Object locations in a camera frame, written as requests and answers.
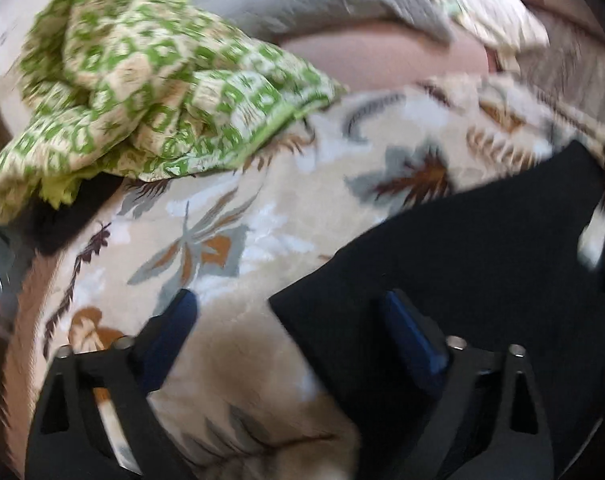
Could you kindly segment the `black pants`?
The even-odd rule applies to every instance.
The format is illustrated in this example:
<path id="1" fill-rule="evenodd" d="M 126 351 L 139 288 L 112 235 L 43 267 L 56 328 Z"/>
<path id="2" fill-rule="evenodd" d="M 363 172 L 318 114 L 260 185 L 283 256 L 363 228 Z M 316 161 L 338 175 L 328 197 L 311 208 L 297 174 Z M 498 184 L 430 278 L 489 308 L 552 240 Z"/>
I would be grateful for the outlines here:
<path id="1" fill-rule="evenodd" d="M 389 334 L 392 289 L 446 335 L 528 351 L 558 471 L 605 434 L 605 246 L 595 269 L 578 256 L 604 191 L 604 169 L 572 142 L 518 176 L 398 214 L 271 297 L 359 431 L 357 478 L 395 477 L 435 404 Z"/>

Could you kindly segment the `leaf print fleece blanket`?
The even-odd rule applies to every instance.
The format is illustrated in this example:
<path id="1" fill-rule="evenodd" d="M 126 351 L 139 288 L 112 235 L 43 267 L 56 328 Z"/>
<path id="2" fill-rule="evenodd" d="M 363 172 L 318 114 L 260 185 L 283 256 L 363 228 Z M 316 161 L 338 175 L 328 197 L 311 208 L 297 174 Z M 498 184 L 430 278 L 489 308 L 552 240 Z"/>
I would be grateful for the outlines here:
<path id="1" fill-rule="evenodd" d="M 25 476 L 34 410 L 56 353 L 134 337 L 180 290 L 198 316 L 147 401 L 191 479 L 360 479 L 360 434 L 270 307 L 383 222 L 518 176 L 582 144 L 605 171 L 605 126 L 506 75 L 452 75 L 353 94 L 296 122 L 236 170 L 128 182 L 57 256 L 28 274 L 5 364 L 5 428 Z M 605 246 L 605 191 L 578 240 L 589 269 Z M 109 393 L 94 391 L 121 467 L 140 470 Z M 484 450 L 488 427 L 447 461 Z M 591 432 L 551 479 L 605 478 Z"/>

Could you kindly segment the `green patterned cloth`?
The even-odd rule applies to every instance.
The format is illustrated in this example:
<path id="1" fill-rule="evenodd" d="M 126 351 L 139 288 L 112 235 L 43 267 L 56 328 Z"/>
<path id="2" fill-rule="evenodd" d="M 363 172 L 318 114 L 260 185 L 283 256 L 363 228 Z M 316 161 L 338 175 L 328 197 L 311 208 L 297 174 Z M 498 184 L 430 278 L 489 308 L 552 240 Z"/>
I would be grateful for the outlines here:
<path id="1" fill-rule="evenodd" d="M 338 81 L 188 0 L 50 0 L 22 46 L 24 132 L 0 153 L 0 226 L 97 174 L 231 170 Z"/>

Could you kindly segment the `striped floral bedspread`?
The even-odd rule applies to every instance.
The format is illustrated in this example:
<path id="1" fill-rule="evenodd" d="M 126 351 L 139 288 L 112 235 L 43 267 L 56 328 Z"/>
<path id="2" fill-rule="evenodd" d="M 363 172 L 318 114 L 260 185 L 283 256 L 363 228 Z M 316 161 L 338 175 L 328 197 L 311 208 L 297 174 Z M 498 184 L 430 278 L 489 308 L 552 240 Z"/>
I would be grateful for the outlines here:
<path id="1" fill-rule="evenodd" d="M 536 10 L 549 46 L 520 53 L 520 77 L 605 125 L 605 42 L 571 21 Z"/>

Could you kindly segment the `pink bed sheet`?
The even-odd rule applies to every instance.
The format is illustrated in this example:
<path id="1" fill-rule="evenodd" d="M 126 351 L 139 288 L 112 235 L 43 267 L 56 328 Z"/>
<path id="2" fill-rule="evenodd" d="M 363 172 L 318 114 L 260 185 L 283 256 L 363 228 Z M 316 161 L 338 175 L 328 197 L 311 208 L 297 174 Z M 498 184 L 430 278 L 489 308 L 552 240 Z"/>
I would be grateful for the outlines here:
<path id="1" fill-rule="evenodd" d="M 483 44 L 459 26 L 453 26 L 452 32 L 451 44 L 441 44 L 403 24 L 374 21 L 289 38 L 281 47 L 355 92 L 495 70 Z"/>

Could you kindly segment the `cream floral pillow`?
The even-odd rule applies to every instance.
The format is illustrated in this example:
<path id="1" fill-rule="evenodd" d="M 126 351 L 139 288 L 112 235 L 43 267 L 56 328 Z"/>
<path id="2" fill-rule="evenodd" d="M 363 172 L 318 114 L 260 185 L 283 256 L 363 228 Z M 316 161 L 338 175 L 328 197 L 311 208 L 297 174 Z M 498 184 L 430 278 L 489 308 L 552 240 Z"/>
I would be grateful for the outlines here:
<path id="1" fill-rule="evenodd" d="M 431 0 L 450 20 L 496 53 L 515 56 L 549 46 L 543 23 L 521 0 Z"/>

